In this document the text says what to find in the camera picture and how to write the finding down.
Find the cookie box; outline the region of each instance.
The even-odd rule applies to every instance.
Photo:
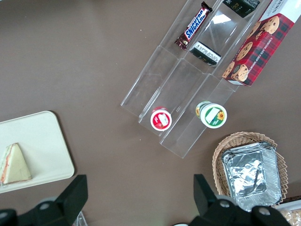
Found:
[[[300,15],[300,0],[272,0],[222,77],[251,86]]]

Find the wicker basket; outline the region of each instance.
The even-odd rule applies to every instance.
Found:
[[[271,140],[269,137],[266,137],[264,134],[260,133],[248,133],[248,132],[239,132],[231,134],[230,136],[226,137],[222,142],[219,143],[217,146],[212,161],[213,167],[213,177],[215,181],[215,186],[217,191],[220,195],[227,195],[230,196],[229,187],[227,184],[226,175],[222,165],[222,153],[230,148],[244,146],[248,144],[253,144],[256,142],[265,141],[270,143],[273,147],[276,147],[277,144]],[[280,184],[281,184],[281,194],[282,199],[285,199],[288,189],[288,178],[287,178],[287,166],[285,164],[284,158],[277,153],[277,165],[280,177]]]

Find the stack of foil trays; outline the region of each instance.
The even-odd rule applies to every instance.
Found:
[[[245,211],[281,200],[276,150],[259,142],[226,150],[222,163],[231,197]]]

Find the brown tabletop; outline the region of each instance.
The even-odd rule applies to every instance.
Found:
[[[44,110],[58,116],[76,174],[87,174],[89,225],[190,222],[198,214],[193,175],[204,174],[216,192],[213,152],[239,131],[275,140],[288,166],[287,196],[301,194],[300,20],[254,85],[226,103],[226,124],[207,129],[184,159],[120,107],[184,3],[0,1],[0,121]],[[73,178],[0,194],[0,209],[24,213]]]

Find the acrylic shelf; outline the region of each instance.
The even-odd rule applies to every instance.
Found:
[[[184,51],[174,44],[200,9],[201,1],[188,0],[171,28],[141,71],[121,106],[138,117],[138,122],[159,136],[159,142],[168,150],[184,158],[206,126],[195,114],[196,105],[204,100],[224,105],[238,86],[222,78],[253,25],[263,13],[269,0],[263,0],[257,9],[241,18],[217,1],[213,12],[202,24]],[[201,41],[222,58],[212,67],[189,52]],[[173,122],[164,131],[151,126],[152,111],[163,106],[171,113]]]

